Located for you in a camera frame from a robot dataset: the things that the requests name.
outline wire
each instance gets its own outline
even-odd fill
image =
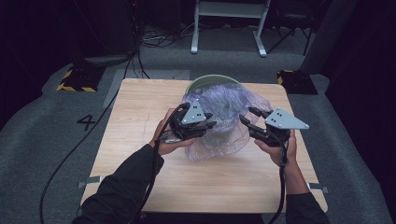
[[[123,78],[126,77],[126,73],[128,71],[128,66],[131,62],[132,58],[128,61],[128,63],[125,66],[125,72]],[[40,215],[40,223],[44,224],[44,214],[43,214],[43,207],[44,207],[44,198],[47,193],[47,189],[50,185],[50,182],[52,181],[53,177],[58,173],[58,171],[61,169],[61,167],[64,165],[64,162],[73,154],[73,152],[76,151],[76,149],[84,142],[84,140],[91,134],[91,132],[95,129],[95,127],[99,124],[99,122],[102,120],[103,116],[107,112],[107,110],[110,108],[111,104],[113,101],[116,99],[117,95],[119,94],[120,89],[117,90],[117,92],[114,94],[113,98],[111,99],[110,103],[108,103],[107,107],[105,110],[102,112],[100,115],[99,119],[93,124],[92,128],[82,137],[82,139],[67,153],[67,155],[64,157],[64,159],[59,163],[59,165],[56,167],[56,169],[52,172],[52,175],[50,176],[46,186],[44,187],[42,193],[41,193],[41,198],[40,198],[40,205],[39,205],[39,215]]]
[[[174,75],[174,76],[172,76],[172,79],[175,79],[175,77],[178,77],[178,76],[180,76],[182,73],[184,72],[184,70],[181,70],[181,72],[180,73],[178,73],[177,75]]]
[[[177,38],[173,34],[149,36],[149,37],[143,39],[144,41],[143,41],[142,45],[147,48],[165,48],[171,44],[174,44],[179,39],[180,38]],[[148,42],[149,40],[151,40],[151,41],[157,40],[157,43],[156,44],[149,43]]]
[[[281,164],[279,166],[279,179],[280,179],[280,201],[279,207],[277,208],[276,213],[268,222],[268,224],[273,224],[276,219],[280,216],[280,213],[283,209],[283,204],[285,202],[285,166],[288,164],[288,147],[289,147],[289,140],[285,145],[275,134],[267,132],[269,135],[275,138],[275,140],[282,146],[282,158]]]
[[[140,69],[142,70],[142,78],[144,74],[148,79],[150,79],[149,75],[145,71],[145,68],[143,67],[142,60],[140,59],[140,50],[137,51],[137,59],[139,60]]]
[[[195,22],[193,22],[192,24],[190,24],[190,25],[186,26],[186,28],[184,28],[184,30],[183,30],[183,31],[181,31],[181,34],[183,35],[183,33],[184,33],[184,32],[186,32],[186,31],[188,31],[188,30],[189,30],[189,28],[190,28],[190,27],[192,27],[194,24],[195,24]]]
[[[78,206],[78,208],[77,208],[77,211],[76,211],[76,217],[78,217],[78,212],[79,212],[79,209],[81,208],[81,204]]]
[[[135,70],[134,70],[134,75],[136,76],[136,78],[139,78],[139,76],[137,75]]]
[[[149,183],[149,185],[148,185],[148,189],[147,189],[147,191],[146,191],[145,198],[143,199],[142,203],[140,204],[140,207],[139,207],[139,209],[137,210],[137,212],[136,212],[136,214],[135,214],[135,216],[134,216],[134,220],[133,220],[132,223],[135,223],[135,222],[140,218],[140,212],[142,211],[143,207],[145,206],[145,204],[146,204],[146,202],[147,202],[147,200],[148,200],[148,198],[149,198],[149,195],[150,195],[150,193],[151,193],[151,191],[152,191],[152,188],[154,187],[155,178],[156,178],[157,173],[158,173],[158,149],[159,149],[159,147],[160,147],[160,138],[161,138],[161,136],[165,133],[165,129],[166,129],[166,127],[168,126],[168,124],[169,124],[171,118],[172,118],[172,117],[176,114],[176,112],[177,112],[180,108],[182,108],[183,106],[184,106],[184,104],[178,105],[178,106],[176,107],[176,109],[172,112],[172,114],[169,116],[169,118],[166,120],[165,124],[163,125],[163,128],[161,129],[161,131],[160,131],[160,133],[159,133],[159,135],[158,135],[158,137],[157,137],[157,140],[155,140],[155,146],[154,146],[154,152],[153,152],[153,162],[152,162],[151,180],[150,180],[150,183]]]

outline hand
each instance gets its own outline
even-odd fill
[[[161,130],[163,129],[163,125],[165,125],[165,122],[168,120],[168,118],[171,116],[172,112],[175,109],[169,109],[168,112],[165,115],[165,118],[163,118],[160,123],[157,126],[157,129],[155,130],[155,134],[152,137],[151,141],[148,143],[152,147],[155,146],[155,140],[157,140],[158,136],[160,135]],[[158,148],[158,154],[160,155],[165,155],[169,154],[173,151],[175,151],[178,147],[189,147],[196,141],[196,138],[188,139],[185,141],[180,141],[176,143],[160,143],[160,147]]]
[[[267,144],[265,144],[262,140],[256,139],[254,140],[254,143],[259,146],[259,148],[268,153],[271,157],[271,160],[277,165],[280,165],[280,159],[281,159],[281,147],[268,147]],[[296,136],[295,136],[295,131],[290,130],[290,138],[289,138],[289,147],[288,147],[288,159],[289,163],[297,163],[296,161],[296,155],[297,155],[297,143],[296,143]]]

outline wooden tabletop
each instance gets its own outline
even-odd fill
[[[184,80],[134,79],[122,81],[91,176],[110,175],[132,153],[148,143],[168,108],[177,107],[190,84]],[[282,86],[243,83],[252,92],[292,114]],[[265,127],[263,119],[258,124]],[[296,131],[297,160],[306,182],[318,183],[301,133]],[[240,151],[207,161],[191,162],[184,148],[163,156],[165,163],[144,207],[152,212],[274,213],[279,205],[279,170],[253,139]],[[99,184],[89,184],[81,202]],[[321,208],[321,190],[312,190]]]

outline metal bracket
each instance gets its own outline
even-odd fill
[[[309,125],[279,107],[265,119],[265,124],[278,129],[309,129]]]
[[[306,183],[309,189],[312,190],[321,190],[323,193],[329,193],[329,189],[327,187],[321,186],[321,184],[318,183]]]
[[[87,186],[88,184],[92,184],[92,183],[101,183],[102,180],[103,180],[103,178],[101,175],[88,177],[85,181],[78,182],[78,188],[82,189],[85,186]]]
[[[181,121],[182,124],[191,124],[196,122],[202,122],[206,120],[206,116],[204,111],[201,108],[201,105],[198,103],[198,100],[195,100]]]

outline plastic bag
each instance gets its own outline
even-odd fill
[[[198,99],[205,113],[212,113],[209,121],[217,124],[197,142],[185,148],[190,161],[204,161],[212,157],[235,153],[244,147],[250,138],[248,128],[239,120],[239,114],[246,116],[252,124],[258,117],[248,113],[248,107],[273,110],[273,106],[261,96],[249,91],[241,84],[224,83],[206,86],[183,96],[183,103],[192,104]]]

